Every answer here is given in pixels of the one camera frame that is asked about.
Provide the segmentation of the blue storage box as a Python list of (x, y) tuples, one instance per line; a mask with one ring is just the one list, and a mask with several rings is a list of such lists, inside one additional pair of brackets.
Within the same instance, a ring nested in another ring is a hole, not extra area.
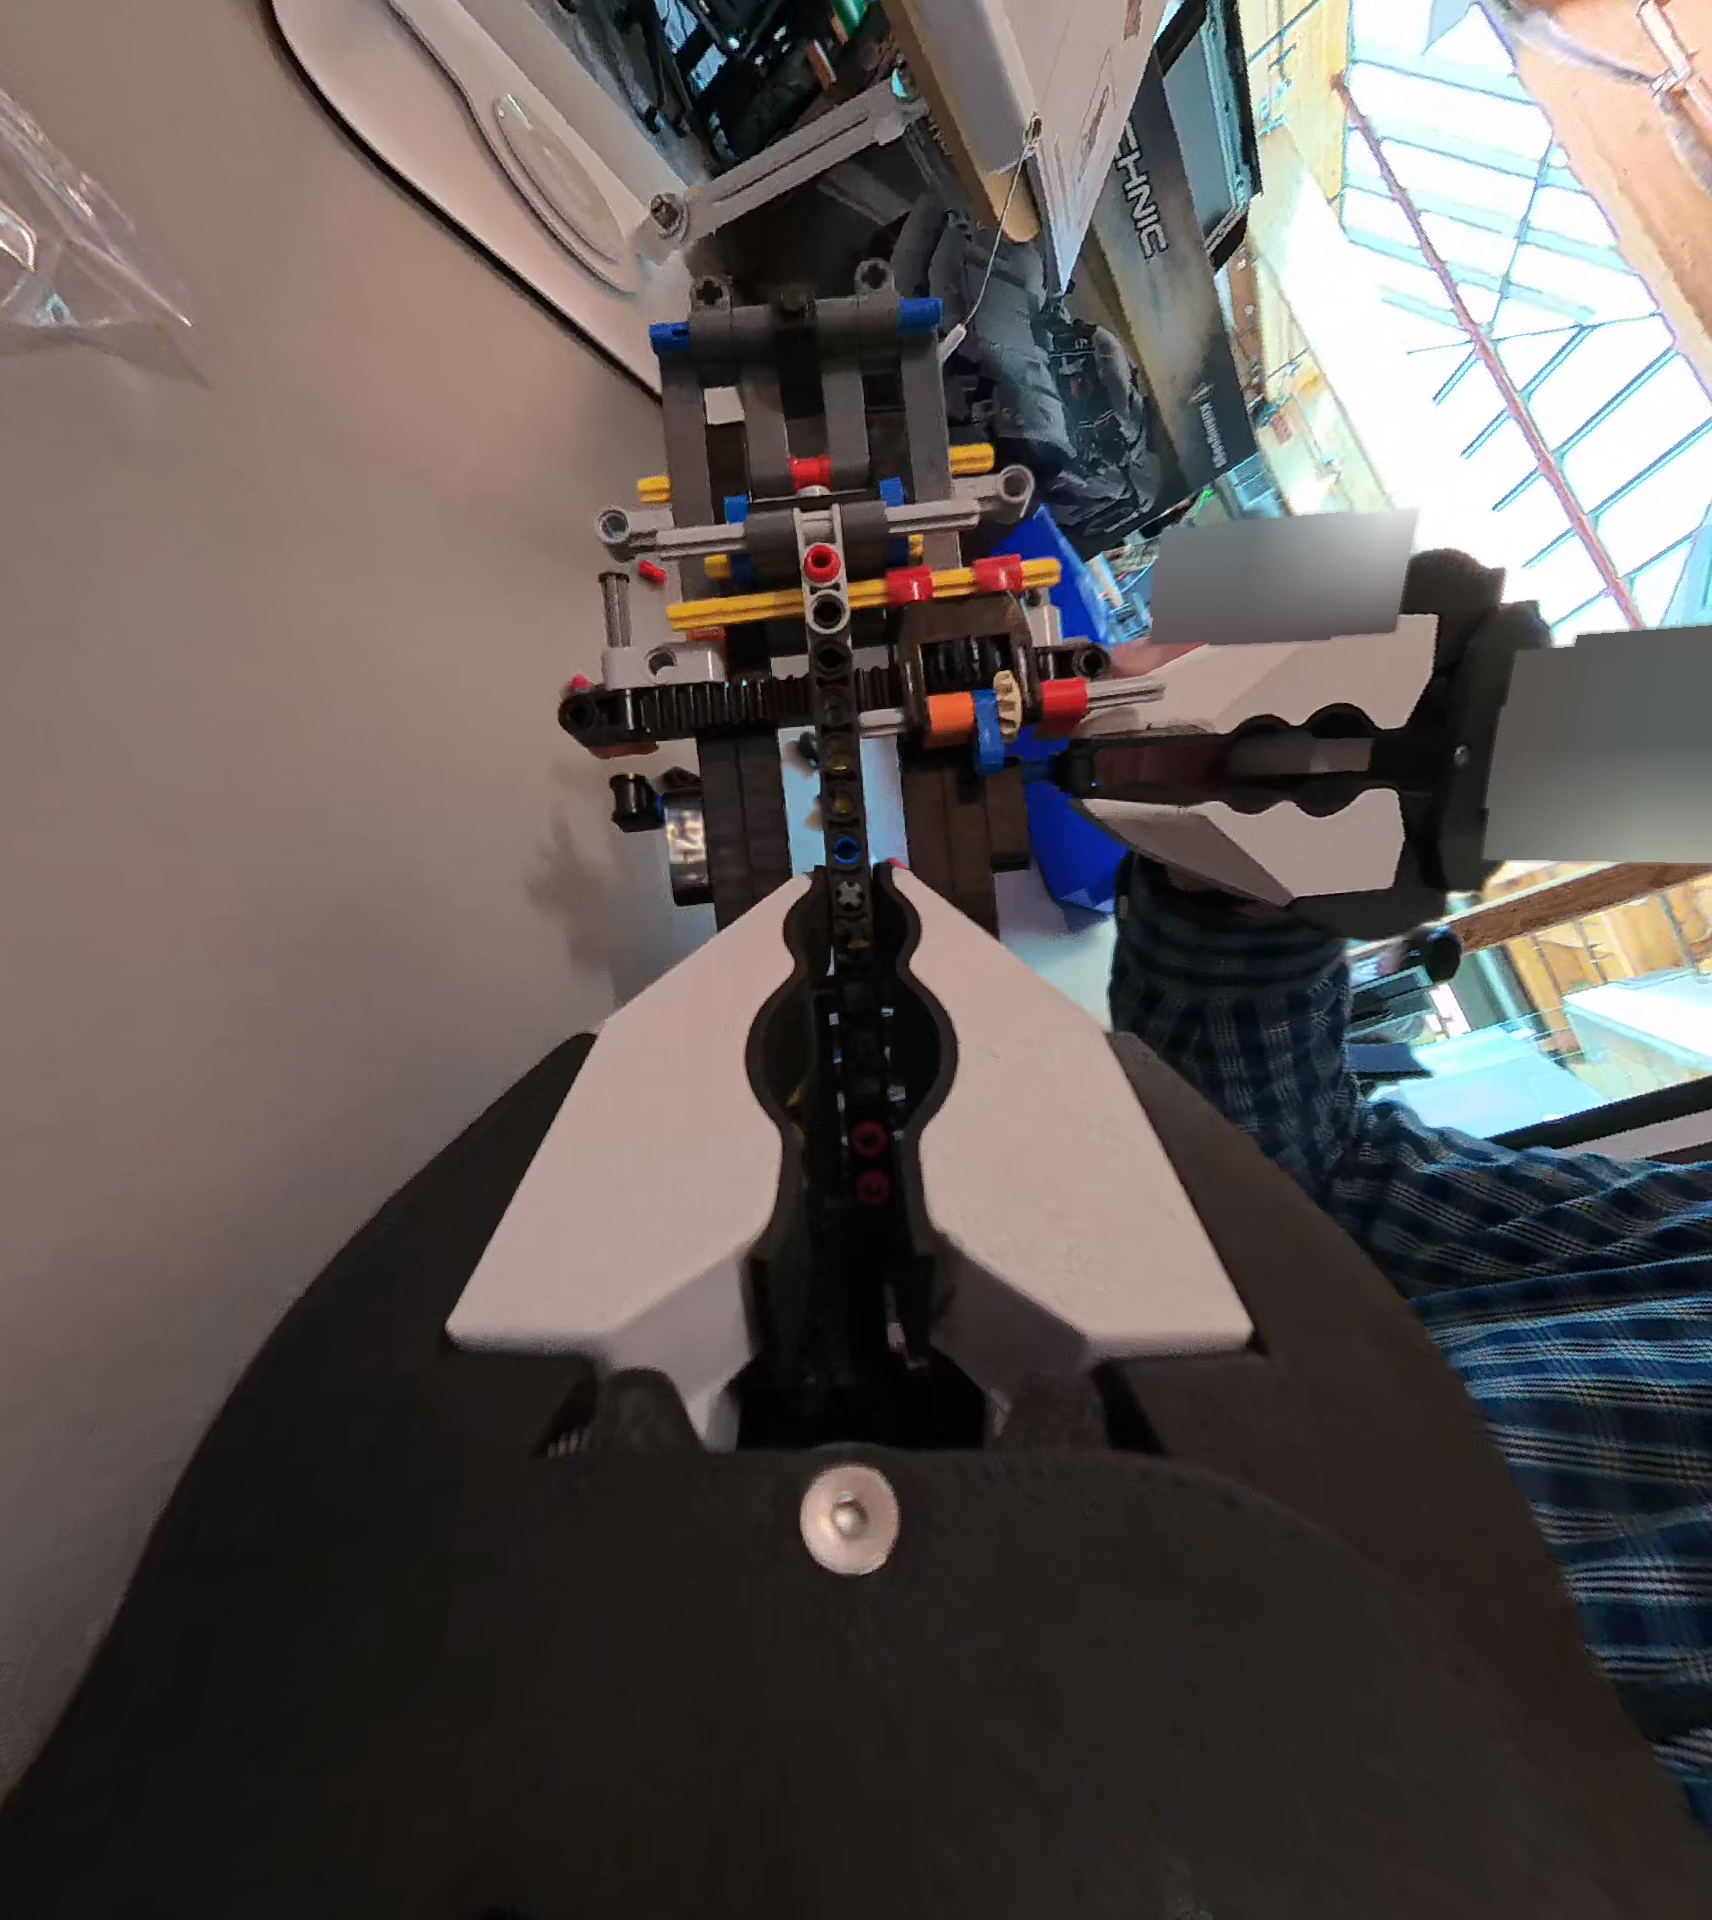
[[(1064, 641), (1091, 643), (1104, 650), (1124, 641), (1117, 619), (1124, 601), (1115, 572), (1104, 559), (1083, 561), (1047, 509), (1036, 509), (1019, 523), (998, 545), (998, 553), (1026, 563), (1060, 565), (1052, 607)], [(1060, 909), (1113, 916), (1126, 851), (1104, 828), (1087, 823), (1060, 790), (1052, 767), (1062, 748), (1060, 739), (1036, 731), (1024, 731), (1013, 748), (1013, 763), (1021, 768), (1032, 866), (1049, 898)]]

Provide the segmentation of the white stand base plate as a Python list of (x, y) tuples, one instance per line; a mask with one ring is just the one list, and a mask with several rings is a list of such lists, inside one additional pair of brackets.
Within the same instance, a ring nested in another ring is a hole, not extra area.
[(868, 86), (773, 153), (698, 180), (649, 132), (582, 29), (544, 4), (277, 3), (273, 23), (347, 132), (451, 229), (649, 395), (652, 329), (690, 314), (720, 245), (916, 128), (925, 100)]

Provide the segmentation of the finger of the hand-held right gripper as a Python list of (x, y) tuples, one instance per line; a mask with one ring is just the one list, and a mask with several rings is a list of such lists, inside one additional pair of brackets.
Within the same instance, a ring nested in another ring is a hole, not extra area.
[(1348, 708), (1389, 732), (1415, 717), (1436, 672), (1439, 616), (1403, 615), (1383, 635), (1204, 643), (1145, 677), (1148, 737), (1226, 739), (1249, 722), (1305, 729)]
[(1148, 865), (1276, 909), (1389, 892), (1409, 838), (1360, 756), (1074, 756), (1068, 798)]

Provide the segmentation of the person's right forearm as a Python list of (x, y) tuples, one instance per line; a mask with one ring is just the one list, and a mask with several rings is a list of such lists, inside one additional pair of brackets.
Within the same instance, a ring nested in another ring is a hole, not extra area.
[(1288, 1175), (1409, 1301), (1505, 1272), (1476, 1254), (1498, 1155), (1363, 1091), (1351, 968), (1330, 932), (1187, 884), (1143, 854), (1117, 877), (1109, 1023)]

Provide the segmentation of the lego instruction booklet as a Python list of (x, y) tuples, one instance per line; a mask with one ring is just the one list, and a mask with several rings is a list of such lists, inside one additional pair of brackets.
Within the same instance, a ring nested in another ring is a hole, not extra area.
[(956, 206), (1073, 282), (1165, 4), (884, 3)]

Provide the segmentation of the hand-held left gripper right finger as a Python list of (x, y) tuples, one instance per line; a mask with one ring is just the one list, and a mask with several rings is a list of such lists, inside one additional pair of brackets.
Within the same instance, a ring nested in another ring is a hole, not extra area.
[(993, 1397), (1247, 1351), (1250, 1310), (1109, 1030), (913, 873), (884, 877), (949, 1037), (914, 1124), (935, 1347)]

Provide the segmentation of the black lego set box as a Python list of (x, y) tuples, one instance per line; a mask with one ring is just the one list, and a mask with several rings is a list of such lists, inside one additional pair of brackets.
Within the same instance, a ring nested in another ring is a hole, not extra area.
[(1276, 514), (1222, 272), (1263, 177), (1234, 4), (1181, 4), (1122, 121), (1074, 269), (950, 221), (928, 294), (964, 324), (944, 362), (955, 445), (1031, 471), (1091, 563), (1218, 509)]

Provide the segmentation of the multicoloured lego vehicle model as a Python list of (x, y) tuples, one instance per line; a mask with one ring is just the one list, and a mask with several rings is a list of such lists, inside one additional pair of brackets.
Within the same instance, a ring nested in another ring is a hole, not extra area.
[(1023, 800), (998, 790), (1011, 746), (1092, 698), (1052, 638), (1060, 568), (984, 548), (1035, 482), (950, 445), (942, 319), (881, 257), (834, 299), (695, 284), (688, 319), (652, 329), (669, 474), (600, 518), (603, 670), (559, 708), (600, 756), (695, 748), (688, 780), (616, 775), (612, 819), (662, 835), (717, 935), (808, 884), (783, 930), (794, 975), (749, 1042), (783, 1166), (745, 1282), (755, 1353), (727, 1389), (757, 1370), (802, 1423), (910, 1397), (941, 1353), (914, 1126), (949, 1034), (909, 984), (887, 869), (994, 938), (994, 879), (1028, 863)]

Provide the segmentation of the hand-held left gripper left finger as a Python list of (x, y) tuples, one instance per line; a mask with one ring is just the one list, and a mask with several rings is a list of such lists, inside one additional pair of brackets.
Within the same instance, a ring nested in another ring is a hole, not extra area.
[(456, 1348), (662, 1375), (709, 1446), (735, 1442), (749, 1257), (784, 1164), (749, 1045), (807, 896), (787, 881), (605, 1021), (449, 1314)]

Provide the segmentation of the person's plaid shirt torso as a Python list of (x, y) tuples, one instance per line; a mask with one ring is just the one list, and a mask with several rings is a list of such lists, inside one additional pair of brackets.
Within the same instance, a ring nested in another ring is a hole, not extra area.
[(1475, 1168), (1425, 1269), (1462, 1376), (1615, 1697), (1712, 1839), (1712, 1162)]

